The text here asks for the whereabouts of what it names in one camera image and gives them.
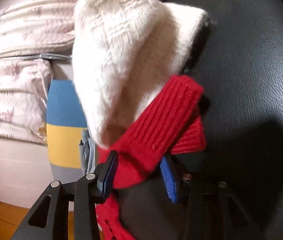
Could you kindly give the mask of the red knit sweater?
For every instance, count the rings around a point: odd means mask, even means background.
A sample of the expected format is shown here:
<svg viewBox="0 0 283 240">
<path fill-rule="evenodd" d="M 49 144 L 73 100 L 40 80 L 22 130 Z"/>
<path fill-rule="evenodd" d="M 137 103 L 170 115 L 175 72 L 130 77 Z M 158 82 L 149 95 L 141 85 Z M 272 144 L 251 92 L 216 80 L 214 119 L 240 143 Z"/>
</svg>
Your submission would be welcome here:
<svg viewBox="0 0 283 240">
<path fill-rule="evenodd" d="M 203 88 L 175 75 L 112 145 L 119 154 L 114 191 L 97 206 L 105 239 L 178 239 L 182 204 L 166 195 L 159 164 L 164 155 L 201 152 L 206 147 L 198 103 Z"/>
</svg>

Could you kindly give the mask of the light grey blue hoodie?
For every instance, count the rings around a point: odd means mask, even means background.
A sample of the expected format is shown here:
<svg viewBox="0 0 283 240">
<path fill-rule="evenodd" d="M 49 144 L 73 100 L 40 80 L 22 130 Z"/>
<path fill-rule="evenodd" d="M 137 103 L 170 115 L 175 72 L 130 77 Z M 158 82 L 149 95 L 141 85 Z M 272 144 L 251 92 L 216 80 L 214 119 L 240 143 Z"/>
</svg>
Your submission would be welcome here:
<svg viewBox="0 0 283 240">
<path fill-rule="evenodd" d="M 81 132 L 79 143 L 81 169 L 84 175 L 92 173 L 96 168 L 97 145 L 90 136 L 90 131 L 84 129 Z"/>
</svg>

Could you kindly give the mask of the grey yellow blue chair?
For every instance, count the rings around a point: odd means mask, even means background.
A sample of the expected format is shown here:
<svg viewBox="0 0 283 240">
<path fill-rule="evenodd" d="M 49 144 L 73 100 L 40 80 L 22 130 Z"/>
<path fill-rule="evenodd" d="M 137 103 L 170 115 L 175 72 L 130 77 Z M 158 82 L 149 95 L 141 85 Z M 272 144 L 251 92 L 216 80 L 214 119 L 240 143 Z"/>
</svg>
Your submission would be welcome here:
<svg viewBox="0 0 283 240">
<path fill-rule="evenodd" d="M 69 183 L 83 176 L 79 144 L 86 119 L 72 81 L 53 80 L 48 93 L 48 158 L 55 180 Z"/>
</svg>

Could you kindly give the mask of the floral curtain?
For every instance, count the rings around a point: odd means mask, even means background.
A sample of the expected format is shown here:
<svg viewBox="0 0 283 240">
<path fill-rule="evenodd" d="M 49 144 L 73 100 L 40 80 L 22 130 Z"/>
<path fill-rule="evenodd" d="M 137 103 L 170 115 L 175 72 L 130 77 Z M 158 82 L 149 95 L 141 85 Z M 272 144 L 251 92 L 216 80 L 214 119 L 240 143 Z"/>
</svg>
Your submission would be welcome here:
<svg viewBox="0 0 283 240">
<path fill-rule="evenodd" d="M 28 0 L 0 10 L 0 137 L 46 144 L 54 72 L 74 42 L 77 0 Z"/>
</svg>

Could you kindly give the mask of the cream knit sweater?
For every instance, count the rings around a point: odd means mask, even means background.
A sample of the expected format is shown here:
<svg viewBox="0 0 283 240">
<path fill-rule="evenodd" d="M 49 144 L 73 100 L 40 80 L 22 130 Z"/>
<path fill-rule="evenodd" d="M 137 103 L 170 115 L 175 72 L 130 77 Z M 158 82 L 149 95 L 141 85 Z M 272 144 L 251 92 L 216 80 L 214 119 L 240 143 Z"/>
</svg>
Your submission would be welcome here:
<svg viewBox="0 0 283 240">
<path fill-rule="evenodd" d="M 78 0 L 73 83 L 99 146 L 116 142 L 182 70 L 208 19 L 160 0 Z"/>
</svg>

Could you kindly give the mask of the black leather cushion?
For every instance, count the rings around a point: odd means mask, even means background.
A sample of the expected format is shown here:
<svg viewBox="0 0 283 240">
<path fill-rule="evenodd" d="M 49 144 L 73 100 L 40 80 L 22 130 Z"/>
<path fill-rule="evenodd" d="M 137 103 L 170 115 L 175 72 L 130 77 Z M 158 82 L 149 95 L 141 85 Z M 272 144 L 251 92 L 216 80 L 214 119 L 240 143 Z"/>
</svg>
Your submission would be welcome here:
<svg viewBox="0 0 283 240">
<path fill-rule="evenodd" d="M 179 157 L 199 192 L 189 227 L 201 239 L 283 239 L 283 2 L 165 1 L 210 16 L 188 62 L 207 143 Z"/>
</svg>

